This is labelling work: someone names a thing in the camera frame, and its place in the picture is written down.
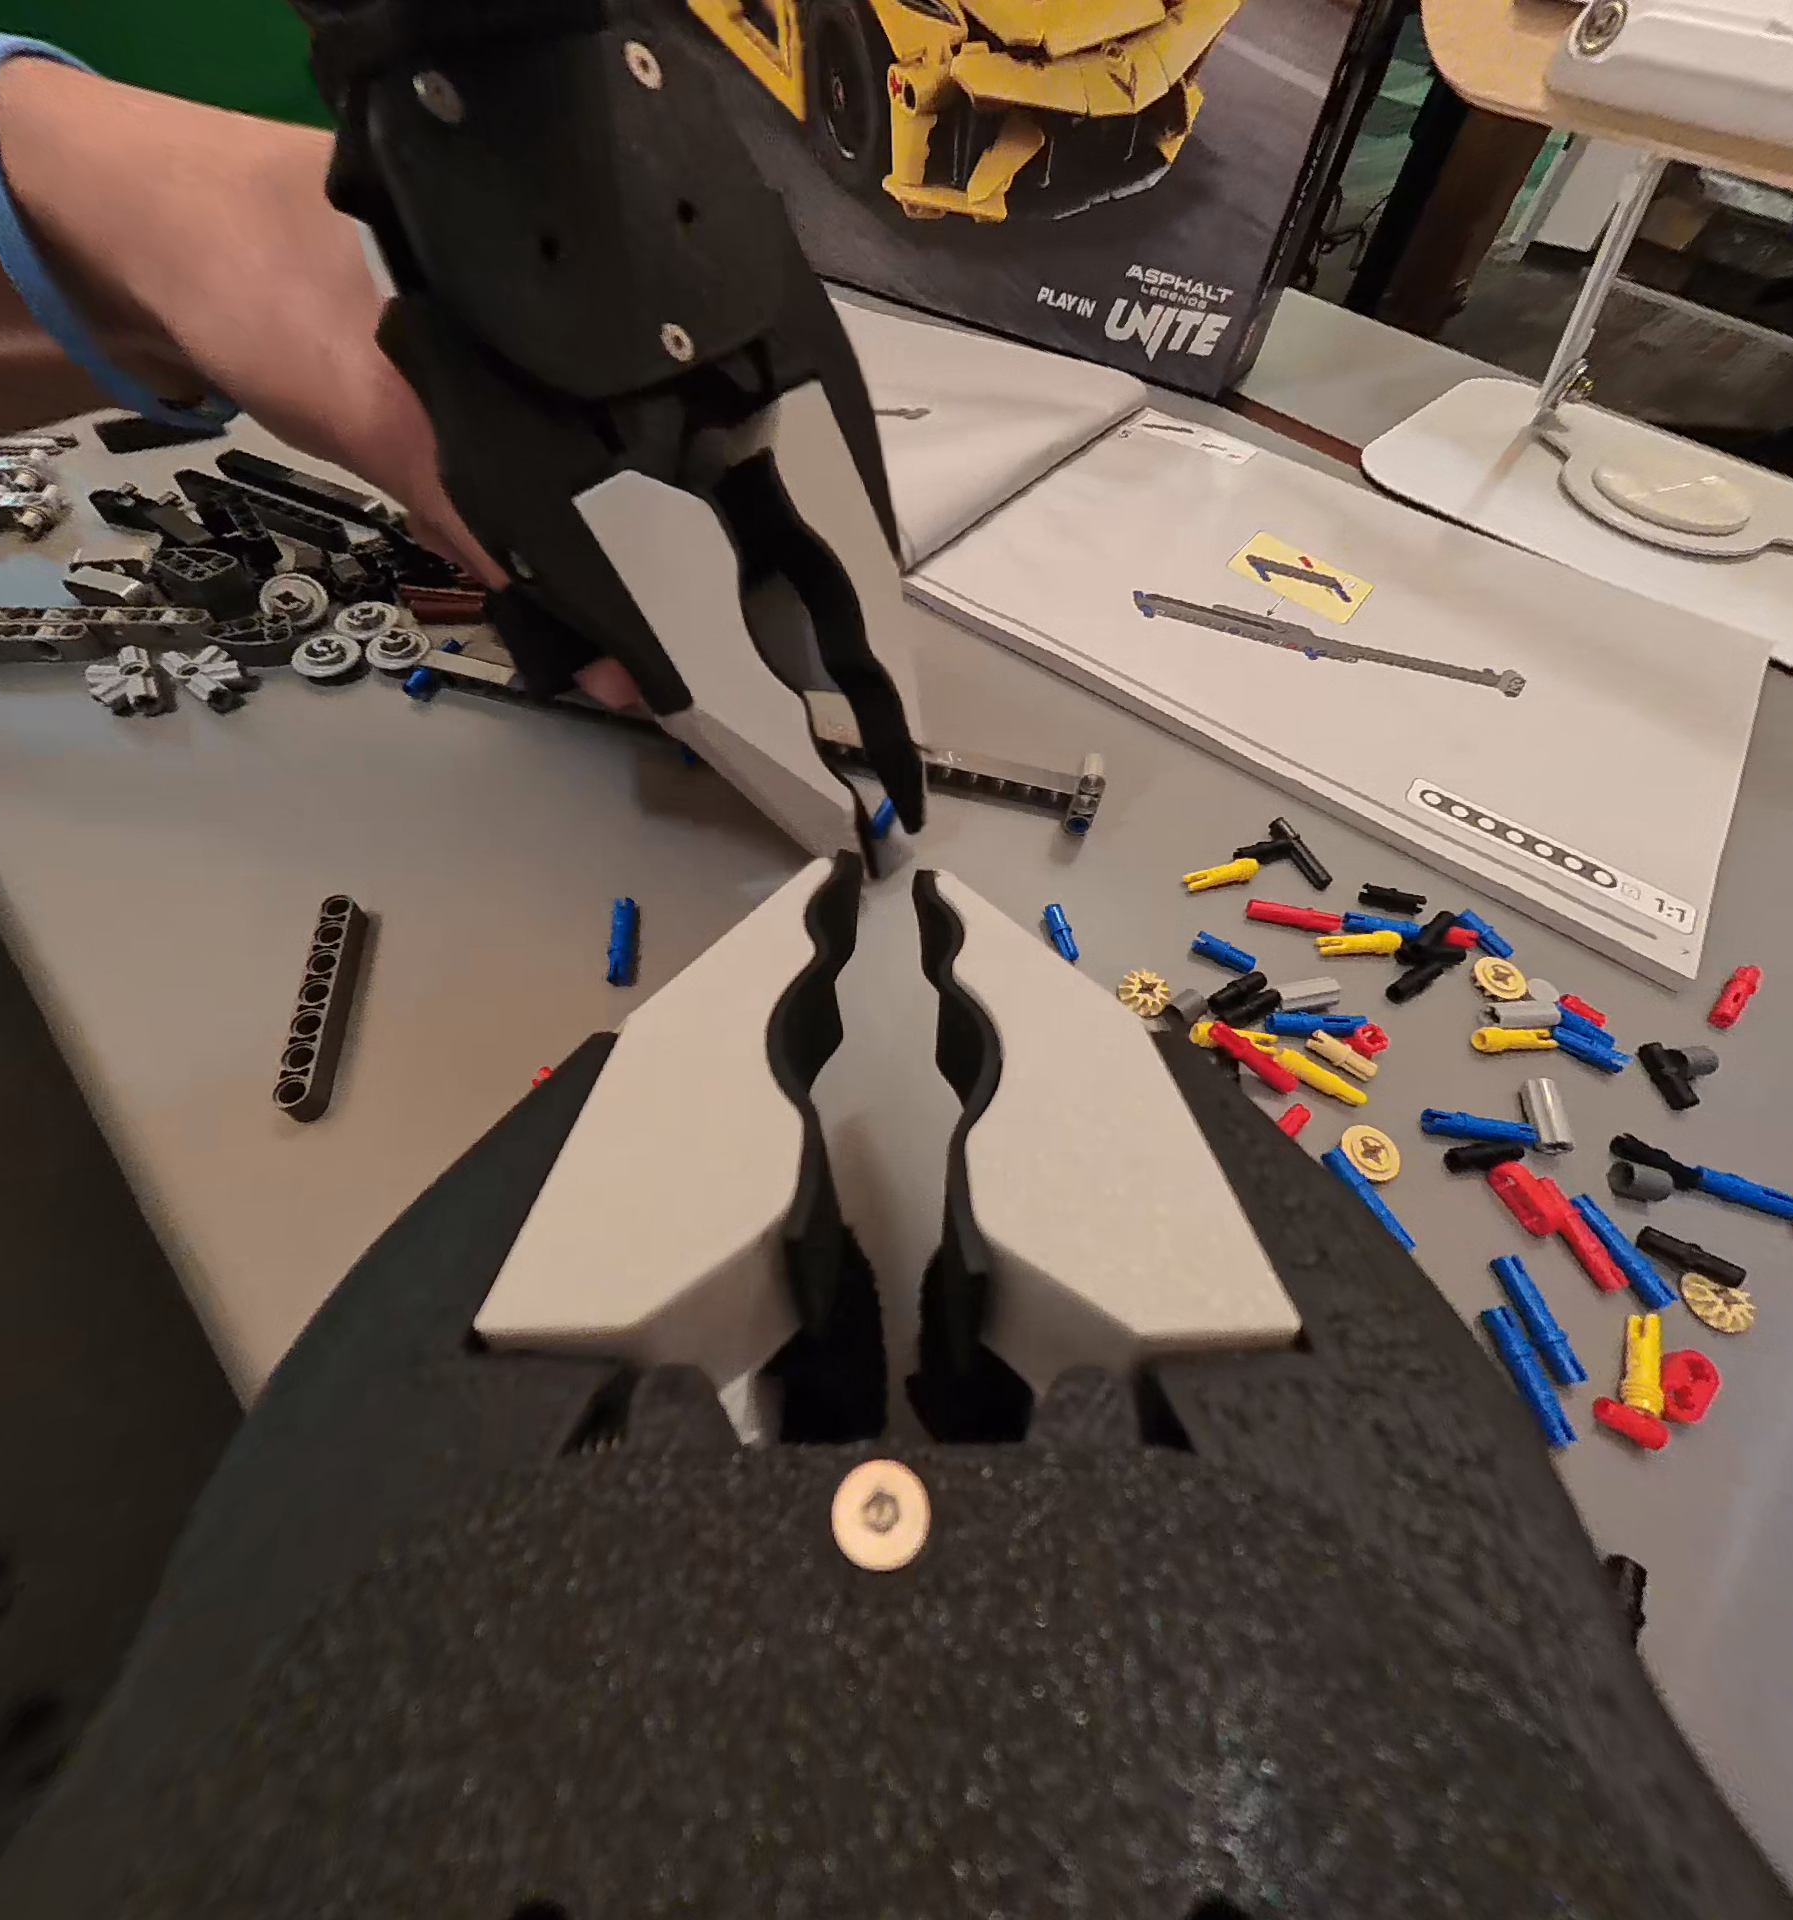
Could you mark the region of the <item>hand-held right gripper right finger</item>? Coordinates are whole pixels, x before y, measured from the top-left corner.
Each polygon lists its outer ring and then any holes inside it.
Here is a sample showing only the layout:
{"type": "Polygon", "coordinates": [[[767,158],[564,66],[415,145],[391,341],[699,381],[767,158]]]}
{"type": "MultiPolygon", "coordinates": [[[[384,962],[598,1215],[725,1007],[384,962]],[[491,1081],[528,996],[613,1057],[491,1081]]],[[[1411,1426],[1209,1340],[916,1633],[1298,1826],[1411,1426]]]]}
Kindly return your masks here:
{"type": "Polygon", "coordinates": [[[1300,1321],[1156,1035],[945,870],[913,882],[958,1116],[926,1364],[1133,1373],[1291,1349],[1300,1321]]]}

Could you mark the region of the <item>pile of colourful connector pins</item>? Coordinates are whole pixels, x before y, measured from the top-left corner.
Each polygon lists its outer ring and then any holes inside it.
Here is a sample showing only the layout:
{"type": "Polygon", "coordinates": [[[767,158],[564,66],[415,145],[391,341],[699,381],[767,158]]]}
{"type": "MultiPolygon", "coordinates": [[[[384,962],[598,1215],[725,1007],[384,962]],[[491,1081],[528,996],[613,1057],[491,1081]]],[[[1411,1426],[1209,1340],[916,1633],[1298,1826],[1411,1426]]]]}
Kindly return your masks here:
{"type": "Polygon", "coordinates": [[[1461,882],[1322,852],[1285,822],[1187,874],[1138,852],[1106,870],[1156,932],[1086,898],[1044,906],[1044,932],[1238,1077],[1425,1266],[1431,1202],[1477,1230],[1476,1343],[1552,1450],[1653,1458],[1718,1413],[1793,1413],[1793,914],[1627,1001],[1461,882]],[[1764,982],[1715,1030],[1744,964],[1764,982]]]}

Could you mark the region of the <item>cluster of grey toy connectors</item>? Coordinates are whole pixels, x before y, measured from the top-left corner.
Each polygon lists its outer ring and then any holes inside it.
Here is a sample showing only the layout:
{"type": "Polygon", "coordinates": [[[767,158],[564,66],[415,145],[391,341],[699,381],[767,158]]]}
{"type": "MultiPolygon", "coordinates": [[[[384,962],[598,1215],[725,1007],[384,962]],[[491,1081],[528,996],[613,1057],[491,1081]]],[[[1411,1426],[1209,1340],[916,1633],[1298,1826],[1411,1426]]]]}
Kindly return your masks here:
{"type": "Polygon", "coordinates": [[[0,439],[0,531],[43,540],[72,507],[60,489],[59,461],[79,446],[68,435],[0,439]]]}

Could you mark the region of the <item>long black toy beam assembly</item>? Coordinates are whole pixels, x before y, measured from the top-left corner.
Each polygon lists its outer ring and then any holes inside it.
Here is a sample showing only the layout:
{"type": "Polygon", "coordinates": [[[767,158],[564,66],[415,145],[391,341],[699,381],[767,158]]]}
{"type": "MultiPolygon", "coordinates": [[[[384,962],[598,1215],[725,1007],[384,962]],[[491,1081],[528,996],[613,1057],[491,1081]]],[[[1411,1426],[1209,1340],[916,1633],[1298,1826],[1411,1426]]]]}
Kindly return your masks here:
{"type": "MultiPolygon", "coordinates": [[[[522,707],[560,704],[598,720],[650,725],[644,717],[618,713],[581,692],[557,694],[548,701],[537,699],[523,690],[520,675],[511,667],[470,657],[460,648],[460,640],[431,646],[423,661],[404,675],[401,684],[409,699],[431,699],[443,690],[453,690],[522,707]]],[[[816,746],[848,770],[867,768],[861,729],[850,714],[848,702],[830,692],[808,694],[807,702],[813,713],[816,746]]],[[[1069,773],[933,746],[922,746],[918,757],[933,790],[1054,813],[1059,817],[1065,833],[1072,837],[1090,835],[1108,791],[1108,770],[1099,755],[1086,755],[1080,767],[1069,773]]]]}

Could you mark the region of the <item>blue wristband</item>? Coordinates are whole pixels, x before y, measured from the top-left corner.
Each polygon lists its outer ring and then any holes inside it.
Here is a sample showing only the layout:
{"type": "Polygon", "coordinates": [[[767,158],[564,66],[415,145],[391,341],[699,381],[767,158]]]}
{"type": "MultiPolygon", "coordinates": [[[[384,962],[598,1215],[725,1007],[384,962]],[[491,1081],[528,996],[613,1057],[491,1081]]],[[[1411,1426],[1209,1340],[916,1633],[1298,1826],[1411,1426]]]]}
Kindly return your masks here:
{"type": "MultiPolygon", "coordinates": [[[[0,70],[13,61],[46,61],[68,66],[78,73],[92,68],[74,53],[36,37],[11,35],[0,32],[0,70]]],[[[4,172],[0,154],[0,268],[24,302],[28,315],[39,324],[43,335],[104,393],[108,400],[143,420],[154,420],[165,428],[181,435],[211,435],[237,420],[240,407],[229,397],[213,390],[196,400],[158,397],[133,371],[126,371],[112,355],[99,342],[86,324],[83,312],[72,302],[59,285],[54,270],[38,250],[34,234],[25,226],[11,183],[4,172]]]]}

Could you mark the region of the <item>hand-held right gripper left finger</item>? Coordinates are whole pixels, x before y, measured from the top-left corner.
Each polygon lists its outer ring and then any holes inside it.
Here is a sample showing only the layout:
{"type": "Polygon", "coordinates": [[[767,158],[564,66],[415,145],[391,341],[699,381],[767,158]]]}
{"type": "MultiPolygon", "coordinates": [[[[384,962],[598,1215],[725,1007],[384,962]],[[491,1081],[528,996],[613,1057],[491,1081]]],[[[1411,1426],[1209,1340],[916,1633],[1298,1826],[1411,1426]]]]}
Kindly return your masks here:
{"type": "Polygon", "coordinates": [[[786,1438],[863,1435],[863,1258],[813,1104],[861,887],[858,853],[814,861],[611,1035],[486,1346],[769,1376],[786,1438]]]}

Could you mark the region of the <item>white wooden document stand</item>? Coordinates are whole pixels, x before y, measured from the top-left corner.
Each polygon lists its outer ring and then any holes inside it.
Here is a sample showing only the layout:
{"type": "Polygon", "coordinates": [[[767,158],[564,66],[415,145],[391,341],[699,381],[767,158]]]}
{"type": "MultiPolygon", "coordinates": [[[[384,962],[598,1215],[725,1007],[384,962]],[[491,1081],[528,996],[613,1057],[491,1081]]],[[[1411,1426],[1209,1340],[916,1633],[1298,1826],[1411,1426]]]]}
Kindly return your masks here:
{"type": "Polygon", "coordinates": [[[1609,294],[1670,162],[1793,188],[1793,2],[1422,5],[1474,108],[1633,167],[1540,384],[1471,378],[1364,451],[1396,499],[1721,620],[1793,671],[1793,478],[1589,397],[1609,294]]]}

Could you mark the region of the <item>black perforated panel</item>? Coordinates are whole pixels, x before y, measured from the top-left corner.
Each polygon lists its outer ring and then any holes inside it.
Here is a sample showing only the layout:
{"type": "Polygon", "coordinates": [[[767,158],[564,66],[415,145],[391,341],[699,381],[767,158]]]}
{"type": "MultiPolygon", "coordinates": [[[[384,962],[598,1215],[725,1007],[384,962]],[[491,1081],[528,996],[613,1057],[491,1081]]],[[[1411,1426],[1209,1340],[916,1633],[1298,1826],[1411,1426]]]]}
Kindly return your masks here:
{"type": "Polygon", "coordinates": [[[0,1855],[242,1408],[0,935],[0,1855]]]}

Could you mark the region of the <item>short black toy beam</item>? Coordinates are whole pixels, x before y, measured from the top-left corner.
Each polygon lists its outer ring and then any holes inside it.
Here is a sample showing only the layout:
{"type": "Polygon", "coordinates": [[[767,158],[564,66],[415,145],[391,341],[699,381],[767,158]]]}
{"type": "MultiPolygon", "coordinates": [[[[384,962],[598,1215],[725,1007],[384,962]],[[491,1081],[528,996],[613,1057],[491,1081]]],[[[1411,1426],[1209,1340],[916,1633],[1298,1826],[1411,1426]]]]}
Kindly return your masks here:
{"type": "Polygon", "coordinates": [[[352,895],[318,904],[272,1088],[279,1112],[295,1121],[328,1112],[372,930],[372,914],[352,895]]]}

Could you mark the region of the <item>green plastic bin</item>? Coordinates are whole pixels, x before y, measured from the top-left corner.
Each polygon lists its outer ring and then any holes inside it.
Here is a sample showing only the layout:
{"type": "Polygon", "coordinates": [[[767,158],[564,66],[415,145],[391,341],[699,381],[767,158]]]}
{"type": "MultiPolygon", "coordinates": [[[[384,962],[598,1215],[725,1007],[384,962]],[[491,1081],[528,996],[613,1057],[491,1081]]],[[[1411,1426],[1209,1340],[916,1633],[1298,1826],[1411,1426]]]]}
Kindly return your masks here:
{"type": "Polygon", "coordinates": [[[307,26],[284,2],[78,2],[59,41],[107,77],[328,130],[307,26]]]}

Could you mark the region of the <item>toy car set box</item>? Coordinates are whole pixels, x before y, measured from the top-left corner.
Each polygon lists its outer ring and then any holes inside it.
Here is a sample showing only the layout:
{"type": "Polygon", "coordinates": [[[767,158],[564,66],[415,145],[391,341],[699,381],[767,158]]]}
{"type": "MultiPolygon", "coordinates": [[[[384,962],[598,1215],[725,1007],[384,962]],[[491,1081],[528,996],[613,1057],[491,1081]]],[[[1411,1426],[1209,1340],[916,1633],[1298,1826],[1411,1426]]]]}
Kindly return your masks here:
{"type": "Polygon", "coordinates": [[[1311,261],[1402,13],[680,6],[824,279],[1193,397],[1311,261]]]}

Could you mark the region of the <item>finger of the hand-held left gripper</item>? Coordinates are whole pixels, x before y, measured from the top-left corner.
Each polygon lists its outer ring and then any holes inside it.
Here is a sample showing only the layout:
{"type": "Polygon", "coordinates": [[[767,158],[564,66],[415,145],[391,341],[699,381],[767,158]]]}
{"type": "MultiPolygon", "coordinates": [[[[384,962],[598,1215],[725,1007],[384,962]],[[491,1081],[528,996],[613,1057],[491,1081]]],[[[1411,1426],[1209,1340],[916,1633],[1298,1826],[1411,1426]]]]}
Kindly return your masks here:
{"type": "Polygon", "coordinates": [[[725,454],[715,510],[743,621],[792,701],[762,768],[792,775],[816,813],[795,833],[870,837],[879,794],[891,833],[918,837],[930,790],[901,543],[863,381],[790,387],[727,435],[725,454]]]}
{"type": "Polygon", "coordinates": [[[861,852],[861,800],[818,752],[808,695],[834,694],[792,587],[739,586],[711,503],[623,471],[574,497],[690,704],[664,727],[813,857],[861,852]]]}

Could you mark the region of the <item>white instruction booklet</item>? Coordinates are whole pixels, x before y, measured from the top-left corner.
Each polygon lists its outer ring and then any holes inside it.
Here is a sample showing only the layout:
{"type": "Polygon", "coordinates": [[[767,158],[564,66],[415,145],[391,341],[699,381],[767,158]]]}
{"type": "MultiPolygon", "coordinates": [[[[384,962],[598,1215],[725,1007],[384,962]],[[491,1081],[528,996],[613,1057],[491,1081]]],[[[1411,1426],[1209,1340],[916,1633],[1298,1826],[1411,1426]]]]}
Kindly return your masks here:
{"type": "Polygon", "coordinates": [[[835,308],[914,602],[1698,979],[1766,641],[1140,410],[1130,375],[835,308]]]}

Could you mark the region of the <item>pile of small black connectors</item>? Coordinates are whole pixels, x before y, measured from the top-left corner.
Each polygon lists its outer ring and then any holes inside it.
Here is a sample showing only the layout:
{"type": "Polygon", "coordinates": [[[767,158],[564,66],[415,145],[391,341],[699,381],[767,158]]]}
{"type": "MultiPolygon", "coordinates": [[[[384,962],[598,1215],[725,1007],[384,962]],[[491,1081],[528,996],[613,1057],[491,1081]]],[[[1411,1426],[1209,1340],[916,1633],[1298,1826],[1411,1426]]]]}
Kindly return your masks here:
{"type": "Polygon", "coordinates": [[[108,531],[62,574],[72,600],[86,606],[181,606],[211,613],[221,632],[294,632],[260,611],[262,582],[282,572],[328,587],[326,623],[355,600],[401,606],[404,583],[482,587],[415,540],[381,493],[270,452],[232,446],[207,467],[180,467],[165,490],[116,478],[86,503],[108,531]]]}

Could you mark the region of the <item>person's left hand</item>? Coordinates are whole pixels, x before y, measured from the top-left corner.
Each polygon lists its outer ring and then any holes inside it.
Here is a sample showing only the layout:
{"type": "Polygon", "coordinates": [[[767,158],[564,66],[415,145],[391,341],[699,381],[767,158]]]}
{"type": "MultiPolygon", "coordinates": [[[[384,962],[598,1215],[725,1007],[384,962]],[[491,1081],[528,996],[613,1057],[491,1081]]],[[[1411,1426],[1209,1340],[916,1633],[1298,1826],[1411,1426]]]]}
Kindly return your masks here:
{"type": "Polygon", "coordinates": [[[428,418],[378,345],[382,292],[330,205],[333,138],[36,55],[0,70],[16,207],[99,342],[161,397],[215,395],[355,474],[486,587],[507,583],[452,504],[428,418]]]}

